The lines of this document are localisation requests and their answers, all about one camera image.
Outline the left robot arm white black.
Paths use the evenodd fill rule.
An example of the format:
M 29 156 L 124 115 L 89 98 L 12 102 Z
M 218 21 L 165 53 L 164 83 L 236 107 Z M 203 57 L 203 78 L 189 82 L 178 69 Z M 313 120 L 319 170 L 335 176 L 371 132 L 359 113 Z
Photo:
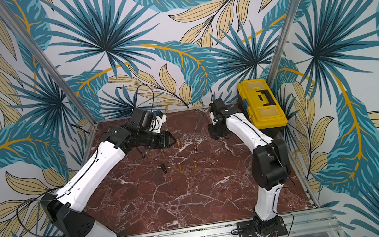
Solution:
M 78 173 L 54 195 L 41 199 L 50 222 L 66 237 L 120 237 L 85 212 L 95 190 L 109 172 L 133 149 L 166 149 L 176 143 L 172 134 L 162 129 L 166 115 L 134 109 L 129 121 L 113 126 L 108 136 Z

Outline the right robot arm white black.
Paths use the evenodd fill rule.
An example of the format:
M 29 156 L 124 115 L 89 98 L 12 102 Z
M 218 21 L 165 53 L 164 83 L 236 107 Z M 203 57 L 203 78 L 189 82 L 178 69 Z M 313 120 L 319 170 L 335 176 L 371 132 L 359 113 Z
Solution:
M 291 172 L 287 146 L 283 140 L 265 135 L 239 108 L 226 106 L 220 98 L 210 103 L 209 115 L 211 138 L 219 139 L 232 133 L 251 151 L 251 172 L 258 185 L 253 229 L 259 236 L 268 236 L 281 223 L 277 210 L 279 196 Z

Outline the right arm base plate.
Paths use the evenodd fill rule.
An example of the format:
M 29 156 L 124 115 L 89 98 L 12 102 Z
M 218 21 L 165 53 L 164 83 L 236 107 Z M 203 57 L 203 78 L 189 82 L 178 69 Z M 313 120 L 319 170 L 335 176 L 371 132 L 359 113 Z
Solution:
M 236 232 L 239 237 L 271 237 L 288 234 L 284 220 L 278 215 L 266 221 L 252 219 L 237 222 Z

